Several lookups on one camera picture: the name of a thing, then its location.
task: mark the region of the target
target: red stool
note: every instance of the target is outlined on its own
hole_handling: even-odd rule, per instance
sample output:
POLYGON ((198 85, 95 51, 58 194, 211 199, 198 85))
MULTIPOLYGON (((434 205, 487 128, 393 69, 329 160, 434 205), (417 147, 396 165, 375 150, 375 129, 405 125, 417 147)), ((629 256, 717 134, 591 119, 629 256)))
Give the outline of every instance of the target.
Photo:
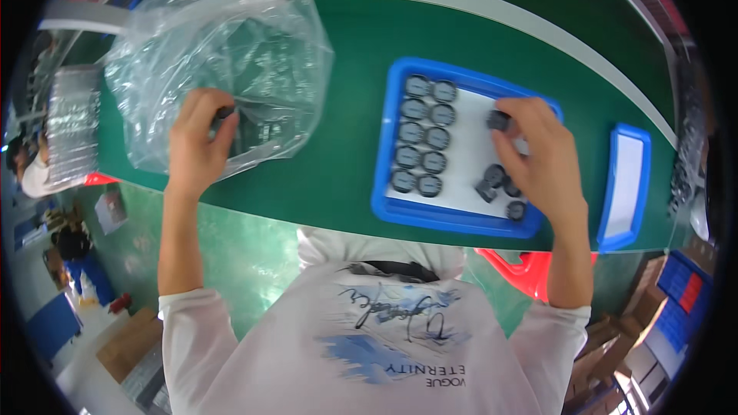
POLYGON ((99 184, 110 184, 110 183, 120 183, 120 180, 117 178, 109 177, 107 175, 97 173, 97 171, 94 171, 87 175, 87 179, 85 180, 85 186, 96 186, 99 184))
MULTIPOLYGON (((546 282, 549 280, 550 252, 528 252, 520 254, 521 264, 509 264, 502 256, 490 248, 475 248, 475 252, 482 255, 494 266, 505 281, 513 287, 534 299, 548 301, 546 282)), ((592 265, 597 259, 597 252, 592 253, 592 265)))

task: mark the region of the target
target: green workbench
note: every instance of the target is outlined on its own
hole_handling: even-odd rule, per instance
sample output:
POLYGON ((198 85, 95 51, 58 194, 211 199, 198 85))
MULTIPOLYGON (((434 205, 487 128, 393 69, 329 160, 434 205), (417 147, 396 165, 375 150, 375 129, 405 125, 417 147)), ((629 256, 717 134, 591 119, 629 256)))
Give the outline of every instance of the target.
MULTIPOLYGON (((648 203, 641 233, 626 249, 669 244, 674 222, 667 217, 667 203, 675 151, 632 101, 594 71, 543 41, 474 14, 408 0, 315 1, 336 53, 320 125, 296 157, 267 161, 216 183, 202 202, 372 236, 550 250, 548 225, 531 239, 505 239, 401 226, 374 217, 369 202, 387 70, 401 56, 419 56, 504 78, 559 101, 565 125, 577 139, 593 250, 604 201, 610 131, 617 122, 648 131, 652 137, 648 203)), ((539 14, 594 48, 673 123, 663 48, 624 0, 506 1, 539 14)), ((67 63, 91 62, 86 59, 93 56, 96 60, 110 40, 100 42, 99 37, 88 38, 85 48, 85 40, 80 40, 67 63), (93 41, 98 48, 91 51, 93 41)), ((133 169, 128 162, 122 118, 107 88, 103 89, 99 136, 103 173, 164 189, 167 177, 133 169)))

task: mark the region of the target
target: black hair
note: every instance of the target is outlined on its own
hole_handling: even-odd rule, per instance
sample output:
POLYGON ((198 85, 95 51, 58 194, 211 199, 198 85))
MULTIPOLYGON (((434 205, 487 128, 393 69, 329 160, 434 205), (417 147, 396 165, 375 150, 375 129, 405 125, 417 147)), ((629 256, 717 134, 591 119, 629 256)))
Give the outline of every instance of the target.
POLYGON ((5 165, 9 170, 13 171, 13 174, 18 174, 18 164, 15 163, 15 156, 21 153, 23 148, 23 139, 19 134, 7 144, 7 156, 5 156, 5 165))

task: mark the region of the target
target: factory floor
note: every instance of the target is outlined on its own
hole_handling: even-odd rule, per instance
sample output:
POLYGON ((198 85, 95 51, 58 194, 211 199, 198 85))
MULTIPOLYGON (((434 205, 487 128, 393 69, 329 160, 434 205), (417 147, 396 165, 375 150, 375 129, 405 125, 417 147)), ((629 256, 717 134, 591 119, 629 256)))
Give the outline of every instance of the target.
MULTIPOLYGON (((126 183, 70 190, 62 202, 78 199, 97 258, 120 295, 131 294, 132 311, 157 309, 156 263, 161 240, 162 194, 126 183), (106 191, 120 191, 128 221, 105 235, 95 204, 106 191)), ((200 204, 198 237, 205 286, 217 289, 229 305, 235 335, 241 339, 298 275, 297 225, 200 204)), ((516 290, 491 264, 466 248, 462 280, 482 288, 507 335, 517 327, 531 299, 516 290)), ((506 259, 513 252, 500 252, 506 259)), ((592 317, 617 314, 627 299, 632 277, 653 253, 599 256, 594 268, 592 317)))

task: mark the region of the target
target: white paper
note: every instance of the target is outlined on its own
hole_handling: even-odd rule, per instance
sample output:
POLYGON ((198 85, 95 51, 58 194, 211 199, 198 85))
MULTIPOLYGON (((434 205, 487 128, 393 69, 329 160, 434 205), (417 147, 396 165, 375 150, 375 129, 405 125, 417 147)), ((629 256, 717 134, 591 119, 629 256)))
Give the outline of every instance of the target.
MULTIPOLYGON (((437 104, 430 96, 423 99, 429 108, 437 104)), ((402 194, 392 189, 392 185, 388 185, 384 195, 388 198, 410 200, 430 206, 506 218, 505 209, 510 202, 520 200, 528 203, 528 200, 524 196, 517 199, 509 197, 501 186, 495 189, 497 197, 491 203, 487 203, 474 189, 482 180, 487 167, 493 163, 500 163, 487 128, 487 117, 489 111, 494 108, 494 99, 459 89, 456 101, 451 103, 451 106, 456 111, 456 121, 444 127, 450 134, 451 141, 449 147, 441 151, 441 154, 446 156, 447 165, 438 175, 443 183, 440 194, 435 198, 424 198, 416 189, 402 194)), ((427 118, 418 123, 425 129, 433 126, 427 118)), ((515 141, 515 144, 523 154, 528 153, 528 145, 522 139, 515 141)), ((403 145, 404 143, 398 142, 396 148, 403 145)), ((421 154, 433 150, 424 143, 413 147, 421 154)), ((419 178, 426 172, 419 165, 412 169, 411 173, 419 178)))
POLYGON ((605 239, 627 233, 633 224, 638 190, 641 187, 643 142, 630 136, 618 136, 618 157, 615 162, 615 186, 605 239))

